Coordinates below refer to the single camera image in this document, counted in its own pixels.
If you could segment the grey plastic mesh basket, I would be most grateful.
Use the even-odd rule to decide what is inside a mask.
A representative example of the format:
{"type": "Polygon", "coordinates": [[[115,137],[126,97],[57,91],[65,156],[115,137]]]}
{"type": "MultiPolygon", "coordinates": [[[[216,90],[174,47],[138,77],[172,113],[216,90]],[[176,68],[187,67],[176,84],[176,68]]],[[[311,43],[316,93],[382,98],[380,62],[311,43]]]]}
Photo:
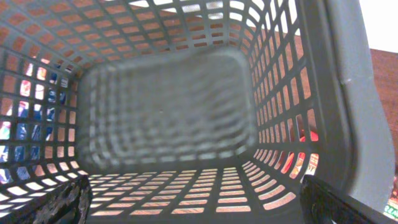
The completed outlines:
{"type": "Polygon", "coordinates": [[[86,223],[305,223],[305,175],[387,216],[396,159],[359,1],[3,0],[5,121],[9,156],[40,159],[1,162],[1,218],[82,175],[86,223]],[[53,134],[17,140],[18,123],[53,134]]]}

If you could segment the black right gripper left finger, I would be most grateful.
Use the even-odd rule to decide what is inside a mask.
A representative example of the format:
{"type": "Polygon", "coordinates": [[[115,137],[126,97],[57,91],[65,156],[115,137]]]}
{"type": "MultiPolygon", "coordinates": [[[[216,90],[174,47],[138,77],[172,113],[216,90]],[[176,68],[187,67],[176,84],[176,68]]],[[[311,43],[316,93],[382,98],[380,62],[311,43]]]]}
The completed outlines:
{"type": "Polygon", "coordinates": [[[93,199],[87,175],[63,183],[1,218],[1,223],[86,223],[93,199]]]}

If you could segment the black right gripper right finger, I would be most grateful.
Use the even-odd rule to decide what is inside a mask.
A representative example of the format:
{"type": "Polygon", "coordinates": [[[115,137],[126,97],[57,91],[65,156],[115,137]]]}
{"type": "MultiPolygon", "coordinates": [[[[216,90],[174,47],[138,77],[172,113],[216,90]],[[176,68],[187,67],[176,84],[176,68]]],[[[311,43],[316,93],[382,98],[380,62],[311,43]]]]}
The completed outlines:
{"type": "Polygon", "coordinates": [[[310,224],[396,222],[313,175],[303,177],[300,206],[304,222],[310,224]]]}

